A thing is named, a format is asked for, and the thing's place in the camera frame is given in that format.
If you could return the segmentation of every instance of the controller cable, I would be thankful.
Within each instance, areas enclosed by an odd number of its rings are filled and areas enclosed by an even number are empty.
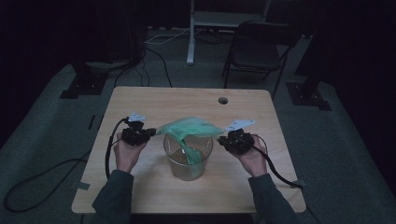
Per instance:
[[[282,182],[284,182],[284,183],[286,183],[286,184],[288,184],[288,185],[290,185],[290,186],[292,186],[292,187],[295,187],[295,188],[298,188],[298,189],[303,190],[303,189],[304,189],[304,186],[303,186],[303,185],[290,182],[289,180],[285,179],[283,176],[281,176],[281,175],[277,172],[277,170],[275,169],[274,164],[272,163],[271,159],[270,159],[269,156],[268,156],[268,149],[267,149],[267,145],[265,144],[265,141],[264,141],[261,137],[259,137],[259,138],[264,142],[265,150],[266,150],[266,153],[267,153],[267,154],[265,154],[265,153],[264,153],[263,151],[261,151],[259,148],[257,148],[257,147],[255,147],[255,146],[251,145],[249,142],[247,142],[247,141],[245,141],[245,140],[243,140],[243,139],[241,139],[241,138],[239,138],[239,137],[235,137],[235,139],[237,139],[237,140],[239,140],[239,141],[241,141],[241,142],[243,142],[243,143],[245,143],[245,144],[251,146],[253,149],[255,149],[256,151],[260,152],[260,154],[262,154],[262,156],[268,161],[268,165],[270,166],[271,171],[272,171],[272,172],[274,173],[274,175],[276,175],[276,177],[279,178]],[[309,206],[308,206],[307,204],[305,204],[305,205],[306,205],[306,210],[308,210],[308,212],[311,214],[311,216],[314,218],[314,220],[315,220],[318,224],[320,224],[320,223],[321,223],[320,220],[319,220],[318,217],[314,214],[314,212],[311,210],[311,208],[309,208]]]
[[[295,188],[299,188],[299,189],[303,189],[303,188],[304,188],[303,185],[299,185],[299,184],[290,182],[289,180],[285,179],[282,175],[280,175],[280,174],[277,172],[277,170],[275,169],[275,166],[274,166],[274,164],[272,163],[270,157],[269,157],[267,154],[265,154],[263,151],[261,151],[259,148],[257,148],[257,147],[255,147],[255,146],[251,145],[250,143],[248,143],[247,141],[243,140],[242,138],[235,137],[235,139],[237,139],[237,140],[239,140],[239,141],[241,141],[241,142],[247,144],[248,146],[251,146],[253,149],[255,149],[256,151],[260,152],[260,154],[262,154],[262,156],[268,161],[268,165],[270,166],[271,171],[272,171],[272,172],[274,173],[274,175],[276,175],[276,177],[279,178],[283,183],[288,184],[288,185],[290,185],[290,186],[292,186],[292,187],[295,187]]]
[[[3,200],[3,206],[8,210],[8,212],[12,212],[12,213],[24,213],[24,212],[28,212],[30,210],[33,210],[35,208],[37,208],[38,206],[40,206],[42,203],[44,203],[46,200],[48,200],[50,198],[50,196],[52,196],[52,194],[62,185],[62,183],[66,180],[66,178],[70,175],[70,173],[72,173],[72,171],[76,168],[76,166],[80,163],[80,162],[87,162],[87,160],[85,160],[84,158],[89,155],[91,153],[91,151],[87,151],[82,157],[77,158],[77,159],[70,159],[67,161],[62,161],[52,167],[50,167],[48,170],[41,172],[38,175],[32,175],[24,180],[22,180],[21,182],[17,183],[16,185],[14,185],[11,189],[8,190],[5,199]],[[76,161],[76,163],[72,166],[72,168],[70,168],[70,170],[67,172],[67,174],[62,178],[62,180],[55,186],[55,188],[53,188],[50,193],[43,199],[41,200],[39,203],[36,203],[34,205],[31,205],[29,207],[26,208],[22,208],[22,209],[17,209],[17,208],[13,208],[11,205],[9,205],[9,198],[15,193],[15,191],[21,187],[23,187],[24,185],[26,185],[27,183],[36,180],[37,178],[39,178],[42,175],[47,174],[48,172],[52,171],[53,169],[65,165],[69,162],[72,161]]]
[[[113,139],[114,139],[114,135],[116,134],[117,129],[119,128],[120,124],[122,124],[123,122],[128,121],[128,117],[125,119],[121,119],[116,126],[114,127],[113,133],[110,135],[109,139],[108,139],[108,144],[107,144],[107,150],[106,150],[106,156],[105,156],[105,168],[106,168],[106,177],[107,179],[110,177],[110,168],[109,168],[109,160],[110,160],[110,154],[111,154],[111,147],[114,146],[114,144],[116,144],[118,141],[116,141],[115,143],[113,143]]]

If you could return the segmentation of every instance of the person's right hand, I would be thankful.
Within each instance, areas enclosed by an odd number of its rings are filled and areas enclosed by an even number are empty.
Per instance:
[[[257,134],[251,135],[254,140],[254,146],[265,153],[265,147],[260,144],[260,139]],[[256,149],[251,148],[243,155],[233,154],[238,160],[241,161],[245,170],[253,177],[267,174],[267,166],[265,158]]]
[[[139,159],[140,152],[142,152],[147,143],[134,147],[122,141],[121,136],[122,133],[117,133],[117,139],[119,141],[113,147],[116,155],[117,169],[126,173],[131,173],[132,168],[134,168]]]

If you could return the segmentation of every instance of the desk leg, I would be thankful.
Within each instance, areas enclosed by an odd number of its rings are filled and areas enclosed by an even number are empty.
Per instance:
[[[194,0],[191,0],[191,14],[190,14],[190,42],[189,42],[189,52],[187,53],[187,65],[194,64],[194,51],[195,51],[195,37],[194,37]]]

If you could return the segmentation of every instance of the person's left hand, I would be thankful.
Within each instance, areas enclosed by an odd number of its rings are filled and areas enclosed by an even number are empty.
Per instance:
[[[117,139],[119,141],[113,147],[114,153],[116,155],[117,169],[126,173],[131,173],[132,169],[137,164],[140,152],[146,146],[147,142],[140,146],[133,147],[120,140],[121,136],[122,133],[117,133]]]

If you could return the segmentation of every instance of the wooden table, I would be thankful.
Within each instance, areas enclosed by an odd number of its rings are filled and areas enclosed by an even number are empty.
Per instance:
[[[218,102],[226,97],[228,104]],[[120,119],[132,112],[147,117],[144,128],[158,128],[186,117],[199,117],[225,128],[234,119],[255,119],[246,127],[249,133],[264,138],[269,156],[280,174],[288,180],[297,179],[290,154],[268,91],[213,90],[187,88],[117,87],[110,99],[101,128],[93,145],[81,183],[88,190],[78,189],[72,210],[94,213],[92,202],[106,183],[105,154],[108,137]],[[119,132],[126,128],[121,124]],[[176,179],[163,151],[163,135],[151,137],[142,151],[134,175],[132,213],[255,213],[249,174],[241,163],[217,141],[214,143],[206,171],[199,179],[185,182]],[[115,169],[112,152],[110,172]],[[303,194],[272,175],[276,187],[295,212],[305,210]]]

